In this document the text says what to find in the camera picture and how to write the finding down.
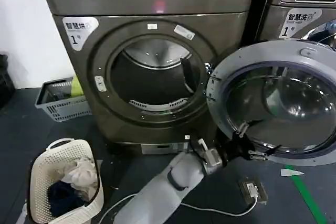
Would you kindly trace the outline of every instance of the front-loading washing machine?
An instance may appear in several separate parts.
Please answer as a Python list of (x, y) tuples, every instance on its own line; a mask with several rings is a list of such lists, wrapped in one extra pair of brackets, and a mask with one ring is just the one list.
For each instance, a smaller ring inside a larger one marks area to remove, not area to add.
[(215, 68), (206, 95), (226, 136), (248, 125), (260, 159), (298, 166), (336, 162), (334, 48), (279, 39), (243, 47)]
[(252, 0), (243, 44), (303, 38), (334, 46), (336, 0)]

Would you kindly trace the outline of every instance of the basket handle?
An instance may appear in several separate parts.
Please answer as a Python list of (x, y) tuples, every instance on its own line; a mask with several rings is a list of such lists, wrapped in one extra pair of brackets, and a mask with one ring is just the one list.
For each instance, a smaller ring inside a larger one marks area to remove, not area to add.
[(55, 144), (61, 143), (61, 142), (69, 142), (74, 140), (73, 138), (61, 138), (59, 140), (53, 141), (49, 146), (47, 147), (47, 151), (49, 151)]

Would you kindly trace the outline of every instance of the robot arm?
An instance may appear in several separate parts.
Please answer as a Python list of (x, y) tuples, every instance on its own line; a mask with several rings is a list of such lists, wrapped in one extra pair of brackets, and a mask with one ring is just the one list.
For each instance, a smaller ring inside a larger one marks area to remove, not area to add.
[(194, 154), (178, 154), (118, 212), (114, 224), (163, 224), (203, 177), (202, 164)]
[(205, 174), (211, 174), (237, 157), (267, 160), (271, 153), (255, 150), (245, 132), (248, 124), (233, 133), (231, 141), (208, 149), (204, 141), (202, 157), (180, 153), (162, 173), (154, 177), (114, 218), (114, 224), (163, 224), (179, 207)]

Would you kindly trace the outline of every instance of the open washer door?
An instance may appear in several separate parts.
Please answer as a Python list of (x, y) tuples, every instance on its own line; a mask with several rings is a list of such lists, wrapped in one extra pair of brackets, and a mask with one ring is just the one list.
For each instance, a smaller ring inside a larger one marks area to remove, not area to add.
[(244, 121), (269, 160), (314, 166), (336, 162), (336, 51), (302, 40), (242, 48), (213, 71), (207, 104), (228, 136)]

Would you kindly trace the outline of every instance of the washing machine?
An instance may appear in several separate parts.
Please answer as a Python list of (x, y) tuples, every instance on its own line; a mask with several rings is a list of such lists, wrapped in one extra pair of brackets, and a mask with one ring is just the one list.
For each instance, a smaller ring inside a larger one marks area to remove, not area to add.
[(245, 45), (303, 38), (335, 46), (336, 0), (252, 0)]

